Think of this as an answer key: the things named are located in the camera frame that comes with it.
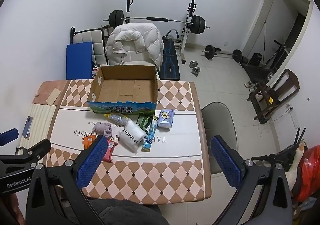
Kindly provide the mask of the blue folded mat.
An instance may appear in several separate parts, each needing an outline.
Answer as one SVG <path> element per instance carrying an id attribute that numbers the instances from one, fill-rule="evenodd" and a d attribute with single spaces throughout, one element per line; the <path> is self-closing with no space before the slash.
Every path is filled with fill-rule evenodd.
<path id="1" fill-rule="evenodd" d="M 92 42 L 83 42 L 67 45 L 67 80 L 84 80 L 92 78 L 92 48 Z"/>

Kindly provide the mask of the grey round chair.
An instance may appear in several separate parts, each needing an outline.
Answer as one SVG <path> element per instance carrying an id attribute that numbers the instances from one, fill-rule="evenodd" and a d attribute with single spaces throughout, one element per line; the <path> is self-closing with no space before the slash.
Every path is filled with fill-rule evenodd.
<path id="1" fill-rule="evenodd" d="M 238 150 L 238 140 L 236 137 L 236 130 L 234 121 L 228 107 L 221 102 L 215 101 L 201 109 L 204 130 L 206 133 L 210 174 L 215 175 L 221 171 L 216 159 L 211 151 L 211 140 L 213 137 L 219 135 L 233 149 Z"/>

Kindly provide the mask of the barbell on rack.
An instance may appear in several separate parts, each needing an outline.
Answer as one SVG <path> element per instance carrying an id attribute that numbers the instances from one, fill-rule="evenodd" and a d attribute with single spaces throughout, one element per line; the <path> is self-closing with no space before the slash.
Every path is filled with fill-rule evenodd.
<path id="1" fill-rule="evenodd" d="M 201 16 L 196 16 L 196 4 L 195 0 L 191 0 L 187 8 L 187 16 L 185 21 L 181 20 L 173 20 L 168 18 L 160 18 L 160 17 L 131 17 L 130 14 L 130 6 L 133 4 L 133 0 L 126 0 L 126 11 L 123 10 L 114 10 L 109 14 L 108 19 L 104 19 L 104 22 L 108 22 L 109 25 L 113 28 L 119 26 L 123 23 L 130 23 L 132 20 L 146 20 L 146 21 L 159 21 L 159 22 L 174 22 L 183 24 L 184 27 L 182 29 L 182 35 L 177 34 L 178 40 L 174 42 L 175 47 L 179 48 L 179 55 L 181 58 L 182 64 L 186 64 L 186 60 L 184 57 L 184 49 L 187 43 L 188 34 L 202 34 L 205 29 L 209 29 L 206 25 L 206 21 Z"/>

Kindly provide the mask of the purple plush towel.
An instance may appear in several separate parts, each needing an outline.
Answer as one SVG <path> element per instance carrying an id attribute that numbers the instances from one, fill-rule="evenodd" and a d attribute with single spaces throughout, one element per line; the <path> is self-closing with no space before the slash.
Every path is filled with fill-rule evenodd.
<path id="1" fill-rule="evenodd" d="M 112 136 L 112 126 L 110 123 L 97 122 L 92 128 L 92 132 L 97 135 L 103 135 L 106 138 Z"/>

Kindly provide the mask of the blue cartoon tissue pack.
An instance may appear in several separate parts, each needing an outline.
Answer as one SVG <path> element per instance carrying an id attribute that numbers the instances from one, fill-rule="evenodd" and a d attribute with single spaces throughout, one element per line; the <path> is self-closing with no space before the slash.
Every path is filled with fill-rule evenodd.
<path id="1" fill-rule="evenodd" d="M 158 127 L 171 129 L 174 119 L 174 110 L 172 109 L 162 109 L 158 118 Z"/>

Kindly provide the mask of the yellow silver scouring sponge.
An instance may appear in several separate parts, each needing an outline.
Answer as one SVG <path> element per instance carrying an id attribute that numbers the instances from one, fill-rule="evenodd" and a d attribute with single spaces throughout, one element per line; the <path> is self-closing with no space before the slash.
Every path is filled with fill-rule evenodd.
<path id="1" fill-rule="evenodd" d="M 104 114 L 104 116 L 108 118 L 108 120 L 121 126 L 125 126 L 130 120 L 130 118 L 120 113 L 107 113 L 107 114 Z"/>

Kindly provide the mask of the orange snack packet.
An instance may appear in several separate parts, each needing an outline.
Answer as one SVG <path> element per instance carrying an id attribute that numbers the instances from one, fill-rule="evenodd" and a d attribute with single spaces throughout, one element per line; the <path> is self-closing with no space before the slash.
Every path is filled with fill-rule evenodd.
<path id="1" fill-rule="evenodd" d="M 82 138 L 82 143 L 84 144 L 85 150 L 87 150 L 91 146 L 91 144 L 95 141 L 96 137 L 97 136 L 94 134 Z"/>

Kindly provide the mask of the red plastic bag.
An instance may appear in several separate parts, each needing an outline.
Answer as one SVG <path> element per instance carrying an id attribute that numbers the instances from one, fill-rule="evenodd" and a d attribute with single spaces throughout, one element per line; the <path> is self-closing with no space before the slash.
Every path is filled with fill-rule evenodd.
<path id="1" fill-rule="evenodd" d="M 320 187 L 320 145 L 306 150 L 299 163 L 302 174 L 302 185 L 297 196 L 298 202 L 303 202 L 309 198 Z"/>

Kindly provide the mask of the green packet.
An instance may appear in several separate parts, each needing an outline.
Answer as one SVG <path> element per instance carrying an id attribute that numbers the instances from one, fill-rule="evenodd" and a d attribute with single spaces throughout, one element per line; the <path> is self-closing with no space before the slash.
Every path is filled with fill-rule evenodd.
<path id="1" fill-rule="evenodd" d="M 149 133 L 149 128 L 152 123 L 152 116 L 140 115 L 136 121 L 136 124 L 146 133 Z"/>

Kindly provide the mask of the red snack packet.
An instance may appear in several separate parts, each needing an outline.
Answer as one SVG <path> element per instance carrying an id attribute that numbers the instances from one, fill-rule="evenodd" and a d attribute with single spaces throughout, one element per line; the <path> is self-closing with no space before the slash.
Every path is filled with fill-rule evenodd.
<path id="1" fill-rule="evenodd" d="M 107 151 L 103 157 L 103 161 L 107 163 L 112 163 L 112 154 L 114 152 L 115 147 L 118 145 L 116 141 L 111 139 L 107 140 Z"/>

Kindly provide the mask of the checkered table mat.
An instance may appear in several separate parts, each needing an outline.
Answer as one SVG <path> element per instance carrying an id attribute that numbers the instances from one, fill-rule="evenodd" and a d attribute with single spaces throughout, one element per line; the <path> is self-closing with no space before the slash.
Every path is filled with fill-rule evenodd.
<path id="1" fill-rule="evenodd" d="M 48 139 L 42 160 L 52 167 L 74 159 L 105 128 L 108 155 L 84 194 L 140 204 L 196 202 L 210 198 L 209 157 L 194 83 L 159 81 L 156 111 L 129 115 L 124 124 L 91 110 L 91 80 L 44 82 L 31 104 L 20 148 Z"/>

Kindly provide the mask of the light blue long packet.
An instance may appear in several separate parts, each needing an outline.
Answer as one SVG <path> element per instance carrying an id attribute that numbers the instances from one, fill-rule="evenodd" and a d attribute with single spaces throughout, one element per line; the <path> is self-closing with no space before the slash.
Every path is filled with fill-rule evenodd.
<path id="1" fill-rule="evenodd" d="M 152 122 L 149 128 L 148 136 L 146 137 L 144 144 L 142 146 L 142 151 L 150 152 L 151 145 L 157 129 L 157 124 L 158 124 L 158 117 L 154 115 L 152 117 Z"/>

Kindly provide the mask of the smartphone on table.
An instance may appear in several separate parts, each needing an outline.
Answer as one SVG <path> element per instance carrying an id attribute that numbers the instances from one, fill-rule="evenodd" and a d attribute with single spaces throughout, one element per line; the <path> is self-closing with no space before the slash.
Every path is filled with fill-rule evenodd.
<path id="1" fill-rule="evenodd" d="M 22 132 L 22 136 L 26 139 L 29 139 L 29 137 L 30 137 L 30 128 L 31 128 L 32 121 L 33 121 L 33 117 L 28 116 L 27 120 L 25 122 L 23 132 Z"/>

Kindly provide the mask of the white tissue pack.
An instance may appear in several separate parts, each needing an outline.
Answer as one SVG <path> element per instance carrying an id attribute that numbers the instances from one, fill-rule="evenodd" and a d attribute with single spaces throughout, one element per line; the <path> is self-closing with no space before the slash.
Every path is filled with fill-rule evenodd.
<path id="1" fill-rule="evenodd" d="M 129 120 L 124 129 L 119 133 L 119 141 L 131 152 L 137 154 L 140 144 L 143 143 L 146 133 L 132 120 Z"/>

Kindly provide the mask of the barbell on floor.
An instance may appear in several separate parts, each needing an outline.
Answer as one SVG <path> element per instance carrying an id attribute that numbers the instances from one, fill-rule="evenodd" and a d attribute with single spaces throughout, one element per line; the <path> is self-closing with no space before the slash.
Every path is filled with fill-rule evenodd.
<path id="1" fill-rule="evenodd" d="M 206 57 L 206 59 L 208 59 L 208 60 L 212 60 L 215 56 L 221 57 L 222 55 L 224 55 L 224 56 L 229 56 L 237 63 L 243 63 L 243 62 L 247 61 L 247 59 L 245 59 L 245 57 L 243 56 L 242 52 L 238 49 L 235 49 L 232 53 L 230 53 L 230 52 L 222 51 L 218 47 L 214 47 L 212 45 L 207 45 L 204 48 L 203 53 L 204 53 L 204 56 Z"/>

